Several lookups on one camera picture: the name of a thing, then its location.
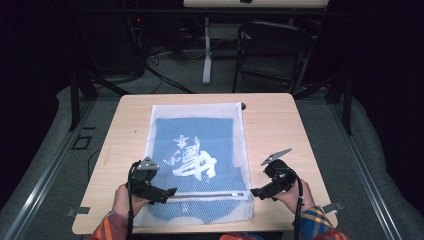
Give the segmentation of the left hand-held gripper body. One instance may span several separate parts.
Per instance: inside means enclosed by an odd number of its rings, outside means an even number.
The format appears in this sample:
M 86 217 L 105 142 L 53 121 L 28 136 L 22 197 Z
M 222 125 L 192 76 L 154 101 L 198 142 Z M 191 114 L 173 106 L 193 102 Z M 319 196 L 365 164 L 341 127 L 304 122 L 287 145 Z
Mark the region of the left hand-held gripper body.
M 159 166 L 150 157 L 135 162 L 129 170 L 127 181 L 130 194 L 144 199 L 147 199 L 149 195 L 154 195 L 151 190 L 151 180 L 158 170 Z

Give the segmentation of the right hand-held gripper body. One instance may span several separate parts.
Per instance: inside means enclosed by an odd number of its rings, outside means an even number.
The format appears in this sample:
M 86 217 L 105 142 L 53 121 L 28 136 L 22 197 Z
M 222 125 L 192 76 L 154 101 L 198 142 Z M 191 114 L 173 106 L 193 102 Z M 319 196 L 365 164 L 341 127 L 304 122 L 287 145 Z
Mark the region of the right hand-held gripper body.
M 283 155 L 291 151 L 292 149 L 288 148 L 273 153 L 261 163 L 262 166 L 266 166 L 264 173 L 271 179 L 271 182 L 267 185 L 275 188 L 275 195 L 282 191 L 290 190 L 297 179 L 294 170 L 281 160 Z

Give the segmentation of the person's red plaid clothing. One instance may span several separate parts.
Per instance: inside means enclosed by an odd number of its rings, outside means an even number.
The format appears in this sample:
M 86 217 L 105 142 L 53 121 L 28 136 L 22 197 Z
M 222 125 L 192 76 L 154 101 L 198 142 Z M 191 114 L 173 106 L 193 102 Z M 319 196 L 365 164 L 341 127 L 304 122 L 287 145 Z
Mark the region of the person's red plaid clothing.
M 222 234 L 218 240 L 281 240 L 284 233 L 282 232 L 239 232 Z

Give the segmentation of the black metal stand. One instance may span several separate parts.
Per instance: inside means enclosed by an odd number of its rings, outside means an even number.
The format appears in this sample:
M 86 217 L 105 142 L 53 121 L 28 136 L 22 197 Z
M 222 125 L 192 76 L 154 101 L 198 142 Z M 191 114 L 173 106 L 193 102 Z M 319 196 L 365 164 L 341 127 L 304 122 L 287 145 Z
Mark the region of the black metal stand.
M 90 72 L 88 70 L 76 69 L 70 79 L 70 93 L 71 93 L 71 112 L 72 120 L 70 131 L 76 129 L 80 122 L 80 97 L 79 93 L 89 101 L 94 101 L 98 98 L 99 94 L 94 87 L 94 83 L 99 83 L 112 92 L 120 96 L 128 94 L 128 91 L 116 86 L 115 84 L 107 81 L 105 78 Z
M 352 134 L 351 130 L 351 108 L 352 108 L 352 87 L 353 80 L 348 72 L 340 72 L 328 77 L 318 83 L 312 84 L 305 90 L 294 95 L 295 99 L 302 99 L 319 89 L 329 85 L 330 90 L 325 96 L 328 104 L 336 104 L 340 98 L 343 98 L 342 125 L 348 135 Z

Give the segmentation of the black folding chair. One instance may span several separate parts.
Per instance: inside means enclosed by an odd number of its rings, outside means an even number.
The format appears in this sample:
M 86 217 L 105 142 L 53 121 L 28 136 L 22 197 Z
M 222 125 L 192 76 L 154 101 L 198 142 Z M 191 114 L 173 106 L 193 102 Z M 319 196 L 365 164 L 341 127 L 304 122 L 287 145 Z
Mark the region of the black folding chair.
M 310 35 L 297 26 L 262 20 L 243 23 L 237 30 L 232 92 L 241 74 L 279 81 L 294 93 L 312 44 Z

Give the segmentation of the white desk with leg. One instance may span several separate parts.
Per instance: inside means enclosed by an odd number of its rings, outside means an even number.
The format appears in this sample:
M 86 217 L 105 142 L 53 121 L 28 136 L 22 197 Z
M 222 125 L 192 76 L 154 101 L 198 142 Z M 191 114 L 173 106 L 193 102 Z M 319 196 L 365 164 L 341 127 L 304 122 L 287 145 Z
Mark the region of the white desk with leg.
M 242 8 L 268 8 L 268 9 L 325 9 L 330 0 L 183 0 L 183 6 L 194 9 L 242 9 Z M 205 36 L 205 62 L 203 69 L 203 84 L 211 82 L 211 43 L 209 17 L 204 17 L 203 26 Z

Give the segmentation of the grey table bracket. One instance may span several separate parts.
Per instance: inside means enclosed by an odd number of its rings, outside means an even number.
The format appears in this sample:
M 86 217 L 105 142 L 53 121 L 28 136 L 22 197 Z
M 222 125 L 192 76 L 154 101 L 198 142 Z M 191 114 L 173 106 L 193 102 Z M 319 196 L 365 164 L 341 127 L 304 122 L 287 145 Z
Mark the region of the grey table bracket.
M 66 212 L 66 216 L 76 217 L 77 215 L 88 214 L 89 211 L 90 211 L 89 207 L 69 208 L 68 211 Z
M 330 203 L 321 207 L 324 213 L 337 213 L 342 210 L 344 205 L 341 202 Z

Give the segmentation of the grey metal floor rail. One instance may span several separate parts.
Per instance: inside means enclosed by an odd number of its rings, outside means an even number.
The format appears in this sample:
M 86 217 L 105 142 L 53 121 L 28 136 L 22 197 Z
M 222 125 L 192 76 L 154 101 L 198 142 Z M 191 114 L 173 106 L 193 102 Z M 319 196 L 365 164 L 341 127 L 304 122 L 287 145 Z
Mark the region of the grey metal floor rail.
M 336 121 L 336 125 L 341 132 L 345 142 L 347 143 L 350 152 L 353 156 L 353 165 L 355 166 L 356 172 L 359 176 L 361 184 L 367 194 L 373 211 L 381 225 L 381 228 L 386 236 L 387 240 L 403 240 L 399 229 L 397 228 L 392 215 L 389 213 L 388 207 L 377 188 L 377 185 L 372 177 L 366 162 L 354 140 L 352 135 L 349 135 L 345 130 L 342 121 L 342 112 L 337 105 L 330 104 L 329 109 L 333 118 Z
M 0 240 L 22 240 L 65 163 L 95 101 L 83 103 L 79 122 L 71 125 L 71 105 L 62 101 L 47 135 L 5 207 L 0 211 Z

